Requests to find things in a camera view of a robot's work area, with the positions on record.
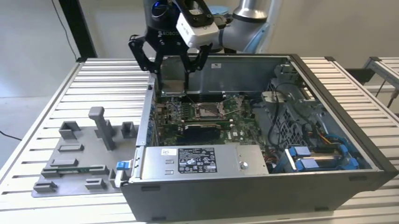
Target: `metal frame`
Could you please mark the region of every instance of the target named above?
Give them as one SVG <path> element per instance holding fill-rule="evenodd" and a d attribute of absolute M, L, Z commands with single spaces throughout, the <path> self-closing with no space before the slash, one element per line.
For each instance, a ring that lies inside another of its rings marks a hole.
<path fill-rule="evenodd" d="M 372 69 L 374 72 L 399 89 L 399 58 L 370 57 L 363 67 Z"/>
<path fill-rule="evenodd" d="M 59 0 L 63 13 L 68 22 L 74 40 L 82 58 L 96 58 L 95 45 L 90 35 L 86 16 L 79 0 Z"/>
<path fill-rule="evenodd" d="M 351 119 L 399 169 L 398 118 L 336 62 L 328 62 L 323 57 L 302 59 Z M 67 116 L 79 117 L 86 102 L 102 102 L 107 105 L 112 123 L 126 120 L 126 117 L 139 116 L 140 112 L 130 109 L 130 102 L 135 96 L 143 97 L 146 86 L 135 85 L 134 80 L 144 74 L 132 59 L 90 59 L 86 63 L 76 64 L 0 171 L 0 176 L 6 175 L 0 183 L 0 221 L 54 222 L 62 218 L 70 223 L 136 222 L 122 194 L 32 198 L 30 191 L 39 178 L 40 166 L 44 167 L 51 156 L 46 149 L 55 147 L 59 139 L 59 123 L 55 120 L 67 119 Z M 79 119 L 79 122 L 94 126 L 88 119 Z M 355 195 L 334 212 L 227 218 L 190 223 L 394 223 L 399 220 L 398 201 L 399 176 L 379 190 Z"/>

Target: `power supply label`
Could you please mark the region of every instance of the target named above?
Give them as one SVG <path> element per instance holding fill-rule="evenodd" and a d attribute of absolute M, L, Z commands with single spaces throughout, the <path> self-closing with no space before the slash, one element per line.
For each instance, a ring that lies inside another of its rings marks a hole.
<path fill-rule="evenodd" d="M 179 172 L 216 173 L 215 148 L 179 148 Z"/>

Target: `wire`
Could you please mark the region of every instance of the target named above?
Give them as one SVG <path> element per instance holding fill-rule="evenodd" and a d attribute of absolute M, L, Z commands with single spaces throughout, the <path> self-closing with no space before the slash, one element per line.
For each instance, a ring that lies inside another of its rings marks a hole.
<path fill-rule="evenodd" d="M 394 98 L 391 98 L 391 99 L 390 99 L 390 102 L 389 102 L 387 108 L 390 108 L 390 107 L 391 107 L 391 105 L 393 105 L 393 102 L 394 102 Z"/>
<path fill-rule="evenodd" d="M 10 137 L 10 138 L 12 138 L 12 139 L 16 139 L 16 140 L 23 141 L 23 139 L 20 139 L 20 138 L 18 138 L 18 137 L 14 137 L 12 135 L 6 134 L 3 131 L 0 131 L 0 134 L 3 134 L 6 137 Z"/>
<path fill-rule="evenodd" d="M 62 21 L 62 18 L 60 18 L 60 14 L 58 13 L 58 7 L 55 5 L 55 0 L 51 0 L 51 3 L 52 3 L 52 7 L 55 8 L 55 11 L 56 11 L 56 14 L 58 14 L 58 20 L 60 21 L 60 24 L 62 24 L 64 32 L 66 32 L 66 37 L 67 37 L 68 45 L 70 45 L 71 51 L 72 51 L 74 56 L 75 56 L 75 61 L 76 61 L 78 60 L 76 53 L 75 53 L 72 45 L 71 45 L 71 41 L 70 41 L 70 37 L 68 37 L 68 32 L 67 32 L 66 26 L 63 24 L 63 21 Z"/>
<path fill-rule="evenodd" d="M 324 136 L 322 134 L 319 134 L 319 136 L 322 137 L 322 139 L 328 143 L 328 144 L 332 144 L 328 139 L 324 138 Z"/>
<path fill-rule="evenodd" d="M 275 124 L 276 124 L 276 118 L 279 116 L 279 107 L 280 107 L 280 102 L 279 102 L 279 97 L 276 96 L 276 91 L 275 91 L 275 116 L 274 116 L 274 120 L 272 120 L 272 125 L 268 129 L 268 132 L 267 132 L 267 140 L 268 140 L 268 143 L 279 150 L 282 151 L 282 148 L 279 146 L 279 144 L 275 144 L 271 140 L 271 134 L 272 134 L 272 130 L 275 128 Z"/>
<path fill-rule="evenodd" d="M 348 146 L 348 142 L 347 142 L 347 140 L 346 140 L 343 137 L 338 136 L 336 134 L 328 134 L 328 135 L 326 135 L 324 137 L 326 137 L 326 138 L 334 138 L 334 139 L 338 139 L 339 141 L 343 142 L 343 144 L 346 145 L 346 147 Z"/>
<path fill-rule="evenodd" d="M 381 93 L 381 90 L 382 90 L 385 84 L 386 84 L 386 80 L 385 80 L 385 81 L 382 82 L 382 84 L 381 84 L 381 88 L 379 88 L 379 90 L 377 91 L 375 97 L 379 96 L 379 93 Z"/>

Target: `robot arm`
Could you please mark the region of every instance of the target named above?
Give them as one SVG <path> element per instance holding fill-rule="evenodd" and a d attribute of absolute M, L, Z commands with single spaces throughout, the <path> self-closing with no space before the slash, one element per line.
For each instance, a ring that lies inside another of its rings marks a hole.
<path fill-rule="evenodd" d="M 130 48 L 142 70 L 158 75 L 162 85 L 160 66 L 164 56 L 180 56 L 187 73 L 200 70 L 211 51 L 219 29 L 203 0 L 144 0 L 147 31 L 144 36 L 132 35 Z M 156 52 L 150 61 L 143 51 L 148 43 Z M 195 60 L 188 57 L 190 47 L 200 49 Z"/>
<path fill-rule="evenodd" d="M 240 0 L 232 14 L 234 21 L 220 30 L 219 45 L 222 47 L 255 53 L 268 29 L 267 2 L 266 0 Z"/>
<path fill-rule="evenodd" d="M 203 0 L 144 0 L 147 31 L 142 37 L 131 36 L 130 48 L 142 70 L 158 75 L 160 88 L 164 56 L 180 56 L 186 72 L 191 73 L 203 69 L 212 47 L 252 53 L 267 28 L 266 10 L 266 0 L 240 0 L 234 21 L 226 25 L 226 21 L 216 20 L 220 17 L 214 18 Z M 154 62 L 143 51 L 146 42 L 156 52 Z M 188 57 L 190 48 L 199 49 L 194 60 Z"/>

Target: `white wall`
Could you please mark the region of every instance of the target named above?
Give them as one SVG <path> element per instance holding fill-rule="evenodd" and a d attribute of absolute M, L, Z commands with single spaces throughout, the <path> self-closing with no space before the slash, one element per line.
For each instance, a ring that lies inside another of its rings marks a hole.
<path fill-rule="evenodd" d="M 362 67 L 399 55 L 398 0 L 282 0 L 268 52 L 334 56 Z"/>
<path fill-rule="evenodd" d="M 75 59 L 51 0 L 0 1 L 0 43 L 0 97 L 52 95 Z"/>

